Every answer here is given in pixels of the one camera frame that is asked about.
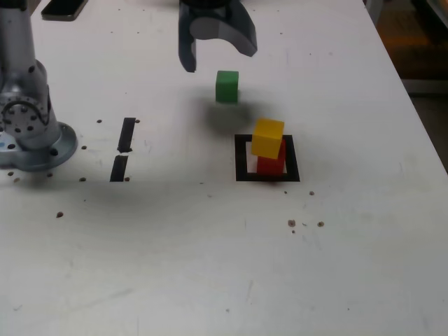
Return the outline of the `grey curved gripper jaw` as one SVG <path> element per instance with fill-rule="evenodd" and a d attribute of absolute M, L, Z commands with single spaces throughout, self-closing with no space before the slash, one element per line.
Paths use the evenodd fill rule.
<path fill-rule="evenodd" d="M 229 1 L 224 7 L 199 11 L 190 25 L 190 33 L 199 40 L 227 41 L 248 57 L 258 51 L 255 25 L 241 1 Z"/>

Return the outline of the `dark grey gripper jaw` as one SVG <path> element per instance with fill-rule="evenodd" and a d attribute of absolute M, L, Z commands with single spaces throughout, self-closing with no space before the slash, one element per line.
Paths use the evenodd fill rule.
<path fill-rule="evenodd" d="M 190 26 L 195 19 L 191 8 L 184 3 L 179 4 L 178 19 L 178 56 L 183 68 L 189 72 L 196 71 L 196 45 Z"/>

